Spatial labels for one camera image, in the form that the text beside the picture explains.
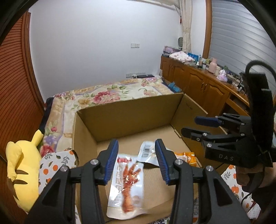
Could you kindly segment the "right hand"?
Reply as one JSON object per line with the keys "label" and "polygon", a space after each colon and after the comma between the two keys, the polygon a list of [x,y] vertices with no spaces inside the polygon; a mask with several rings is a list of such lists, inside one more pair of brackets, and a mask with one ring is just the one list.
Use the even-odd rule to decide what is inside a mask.
{"label": "right hand", "polygon": [[[251,169],[236,166],[235,169],[237,183],[241,186],[246,186],[250,181],[250,175],[252,174],[253,177],[256,173],[262,172],[263,165],[258,164]],[[265,168],[264,178],[262,180],[262,183],[260,184],[260,188],[269,186],[272,182],[275,182],[275,162],[273,163],[273,167]]]}

